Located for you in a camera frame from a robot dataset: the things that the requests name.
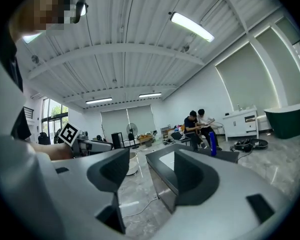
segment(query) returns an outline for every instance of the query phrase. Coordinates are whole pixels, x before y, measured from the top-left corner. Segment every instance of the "white shirt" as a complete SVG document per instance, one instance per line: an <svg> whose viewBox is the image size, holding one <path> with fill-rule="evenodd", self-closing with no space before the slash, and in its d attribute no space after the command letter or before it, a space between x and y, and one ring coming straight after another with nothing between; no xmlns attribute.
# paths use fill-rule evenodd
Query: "white shirt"
<svg viewBox="0 0 300 240"><path fill-rule="evenodd" d="M198 115L196 117L196 119L198 120L198 123L199 124L209 124L211 121L214 120L214 118L211 118L211 117L208 117L206 116L205 114L203 115L203 117L201 117L200 115Z"/></svg>

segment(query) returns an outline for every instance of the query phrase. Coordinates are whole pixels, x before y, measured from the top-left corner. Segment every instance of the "green bathtub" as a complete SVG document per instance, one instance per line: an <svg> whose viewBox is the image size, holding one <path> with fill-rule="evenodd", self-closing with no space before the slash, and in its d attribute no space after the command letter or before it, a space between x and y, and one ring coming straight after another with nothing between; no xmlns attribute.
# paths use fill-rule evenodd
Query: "green bathtub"
<svg viewBox="0 0 300 240"><path fill-rule="evenodd" d="M300 135L300 104L264 110L266 117L280 139Z"/></svg>

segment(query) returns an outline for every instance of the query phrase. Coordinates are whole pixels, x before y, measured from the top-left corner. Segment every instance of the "white corrugated ceiling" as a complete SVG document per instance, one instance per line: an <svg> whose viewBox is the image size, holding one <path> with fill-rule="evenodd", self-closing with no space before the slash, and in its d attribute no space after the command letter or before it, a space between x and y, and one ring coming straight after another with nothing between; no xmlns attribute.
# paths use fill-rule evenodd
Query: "white corrugated ceiling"
<svg viewBox="0 0 300 240"><path fill-rule="evenodd" d="M88 13L57 36L17 44L23 78L69 107L112 97L107 106L162 92L165 99L217 56L225 40L244 32L280 6L277 0L86 0ZM170 21L178 12L214 35L209 43ZM40 59L32 62L32 55Z"/></svg>

